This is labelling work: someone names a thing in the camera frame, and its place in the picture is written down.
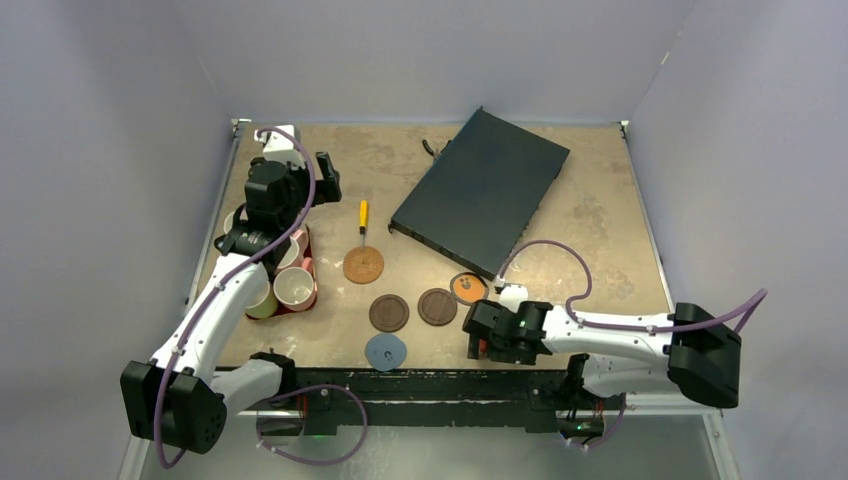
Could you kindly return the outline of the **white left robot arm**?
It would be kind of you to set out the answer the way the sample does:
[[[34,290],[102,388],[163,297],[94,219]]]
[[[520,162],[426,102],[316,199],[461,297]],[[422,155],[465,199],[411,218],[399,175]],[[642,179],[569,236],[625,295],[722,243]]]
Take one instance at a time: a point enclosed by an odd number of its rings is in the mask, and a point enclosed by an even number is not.
[[[297,399],[295,364],[284,355],[258,352],[221,377],[215,370],[249,303],[269,283],[309,210],[321,204],[318,173],[331,185],[331,201],[339,201],[337,173],[324,160],[297,155],[251,163],[245,202],[213,242],[219,257],[206,286],[150,359],[131,361],[121,373],[131,433],[153,443],[163,468],[187,452],[210,451],[230,415],[262,400],[284,409]]]

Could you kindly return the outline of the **orange smiley coaster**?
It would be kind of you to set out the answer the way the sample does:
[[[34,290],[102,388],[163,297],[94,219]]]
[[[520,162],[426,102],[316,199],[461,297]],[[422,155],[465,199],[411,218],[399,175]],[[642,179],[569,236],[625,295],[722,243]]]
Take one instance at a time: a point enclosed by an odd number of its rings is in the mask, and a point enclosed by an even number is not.
[[[449,282],[449,289],[458,303],[467,306],[489,296],[488,284],[473,272],[455,275]]]

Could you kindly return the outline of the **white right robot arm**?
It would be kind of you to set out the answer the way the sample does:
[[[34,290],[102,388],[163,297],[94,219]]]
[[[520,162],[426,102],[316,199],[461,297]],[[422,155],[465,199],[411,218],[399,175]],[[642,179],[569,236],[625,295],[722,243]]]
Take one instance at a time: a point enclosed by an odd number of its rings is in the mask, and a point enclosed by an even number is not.
[[[553,277],[556,255],[573,257],[585,290],[561,304],[531,298]],[[469,303],[462,323],[425,324],[402,333],[413,369],[506,369],[559,357],[564,399],[576,407],[625,392],[680,393],[707,407],[738,404],[741,338],[694,304],[670,313],[615,315],[577,311],[599,275],[561,241],[530,240],[508,255],[492,281],[495,299]]]

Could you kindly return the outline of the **dark wooden coaster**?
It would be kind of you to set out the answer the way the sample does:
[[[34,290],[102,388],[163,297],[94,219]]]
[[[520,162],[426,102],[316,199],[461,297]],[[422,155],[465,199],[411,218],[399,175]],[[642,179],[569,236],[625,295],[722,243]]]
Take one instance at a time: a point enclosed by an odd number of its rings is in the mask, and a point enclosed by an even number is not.
[[[432,288],[426,290],[420,296],[417,311],[425,323],[443,326],[453,321],[458,311],[458,305],[448,290]]]
[[[369,307],[369,321],[381,332],[391,333],[403,328],[409,319],[407,302],[395,294],[377,297]]]

